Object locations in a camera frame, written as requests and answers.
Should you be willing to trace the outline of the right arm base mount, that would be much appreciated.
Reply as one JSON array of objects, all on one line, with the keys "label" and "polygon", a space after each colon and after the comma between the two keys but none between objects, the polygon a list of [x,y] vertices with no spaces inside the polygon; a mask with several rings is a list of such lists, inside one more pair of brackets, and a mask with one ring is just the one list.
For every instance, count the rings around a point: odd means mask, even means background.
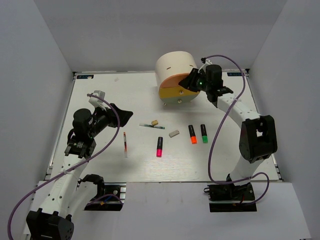
[{"label": "right arm base mount", "polygon": [[242,186],[211,184],[203,189],[208,194],[211,213],[256,212],[255,194],[251,183]]}]

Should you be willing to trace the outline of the green clear pen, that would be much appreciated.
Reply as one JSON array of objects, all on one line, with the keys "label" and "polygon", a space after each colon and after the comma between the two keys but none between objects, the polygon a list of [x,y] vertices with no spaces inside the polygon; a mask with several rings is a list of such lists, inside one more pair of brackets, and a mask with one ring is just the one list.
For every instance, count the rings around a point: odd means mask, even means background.
[{"label": "green clear pen", "polygon": [[146,128],[160,129],[160,130],[166,129],[164,126],[152,125],[152,124],[146,124],[146,123],[139,123],[139,126],[146,127]]}]

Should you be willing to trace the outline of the orange clear pen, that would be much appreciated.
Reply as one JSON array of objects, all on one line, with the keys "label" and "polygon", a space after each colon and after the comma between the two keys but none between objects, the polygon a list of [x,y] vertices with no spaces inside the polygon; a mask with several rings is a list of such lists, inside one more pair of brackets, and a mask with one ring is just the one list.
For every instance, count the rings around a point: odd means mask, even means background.
[{"label": "orange clear pen", "polygon": [[124,142],[124,157],[128,158],[128,147],[127,147],[127,136],[126,132],[123,132],[123,142]]}]

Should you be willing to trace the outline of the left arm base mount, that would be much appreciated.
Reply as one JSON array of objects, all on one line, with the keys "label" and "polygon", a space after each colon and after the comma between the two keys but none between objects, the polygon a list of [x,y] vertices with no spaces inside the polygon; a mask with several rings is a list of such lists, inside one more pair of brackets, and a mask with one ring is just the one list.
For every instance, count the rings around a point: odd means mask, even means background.
[{"label": "left arm base mount", "polygon": [[78,183],[95,185],[94,196],[84,208],[85,211],[119,212],[122,210],[126,197],[125,183],[108,183],[102,176],[96,174],[87,174]]}]

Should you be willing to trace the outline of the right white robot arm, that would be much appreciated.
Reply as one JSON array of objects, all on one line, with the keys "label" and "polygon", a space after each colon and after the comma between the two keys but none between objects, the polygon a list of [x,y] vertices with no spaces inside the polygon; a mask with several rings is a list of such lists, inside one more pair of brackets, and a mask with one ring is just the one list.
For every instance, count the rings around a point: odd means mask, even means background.
[{"label": "right white robot arm", "polygon": [[257,168],[278,149],[274,118],[250,109],[224,86],[219,65],[208,65],[205,70],[193,68],[178,84],[191,92],[205,92],[209,102],[239,126],[239,160],[225,181],[217,181],[218,185],[227,185],[229,198],[238,199],[244,193],[243,185],[257,176]]}]

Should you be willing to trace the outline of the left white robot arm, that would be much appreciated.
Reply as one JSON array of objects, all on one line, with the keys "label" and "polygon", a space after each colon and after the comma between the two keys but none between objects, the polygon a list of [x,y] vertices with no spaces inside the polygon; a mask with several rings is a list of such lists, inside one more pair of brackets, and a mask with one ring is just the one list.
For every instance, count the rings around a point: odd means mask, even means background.
[{"label": "left white robot arm", "polygon": [[90,200],[105,196],[102,176],[87,174],[81,177],[92,156],[95,137],[106,127],[124,127],[133,112],[121,110],[115,104],[109,108],[94,104],[94,112],[81,108],[73,114],[73,128],[61,166],[62,176],[54,180],[52,188],[38,210],[31,210],[26,223],[34,240],[69,240],[72,238],[79,212]]}]

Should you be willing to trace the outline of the orange top drawer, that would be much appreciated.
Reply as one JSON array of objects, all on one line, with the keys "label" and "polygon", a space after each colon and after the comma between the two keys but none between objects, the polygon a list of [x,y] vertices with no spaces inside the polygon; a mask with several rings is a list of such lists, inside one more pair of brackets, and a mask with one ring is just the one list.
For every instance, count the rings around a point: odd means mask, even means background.
[{"label": "orange top drawer", "polygon": [[159,87],[160,88],[173,88],[179,85],[179,82],[185,79],[189,74],[188,73],[180,73],[167,77],[164,79]]}]

